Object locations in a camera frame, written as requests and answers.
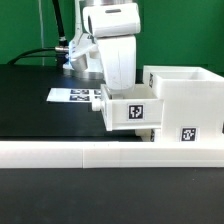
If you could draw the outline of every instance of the green backdrop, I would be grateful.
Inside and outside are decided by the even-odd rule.
[[[137,67],[202,66],[224,72],[223,0],[139,0],[142,32],[137,37]],[[60,0],[67,39],[74,35],[74,1]],[[45,46],[58,44],[51,0],[42,0]],[[38,0],[0,2],[0,64],[41,47]],[[41,64],[23,59],[20,64]],[[53,65],[54,60],[46,60]]]

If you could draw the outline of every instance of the white base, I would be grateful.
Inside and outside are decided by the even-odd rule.
[[[0,142],[0,168],[224,167],[224,141]]]

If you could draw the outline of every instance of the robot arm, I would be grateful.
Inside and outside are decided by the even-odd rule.
[[[106,85],[111,94],[131,91],[135,85],[136,41],[140,18],[136,3],[93,6],[83,10],[84,26],[95,38]]]

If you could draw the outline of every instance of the black cable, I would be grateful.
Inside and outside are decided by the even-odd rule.
[[[46,52],[46,51],[55,51],[55,48],[54,47],[39,48],[39,49],[31,50],[31,51],[26,51],[26,52],[20,54],[19,56],[17,56],[16,58],[10,60],[7,64],[14,65],[19,59],[24,58],[25,56],[27,56],[29,54],[34,54],[34,53],[38,53],[38,52]]]
[[[58,0],[52,0],[52,2],[54,5],[55,17],[56,17],[57,26],[58,26],[59,45],[65,47],[65,46],[68,46],[68,41],[65,38],[65,32],[64,32],[64,27],[62,23],[59,2]]]

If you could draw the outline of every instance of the black table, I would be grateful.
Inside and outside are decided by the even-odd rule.
[[[140,141],[106,132],[89,104],[46,102],[52,87],[99,84],[53,67],[0,66],[1,140]],[[0,170],[2,224],[222,224],[223,211],[220,168]]]

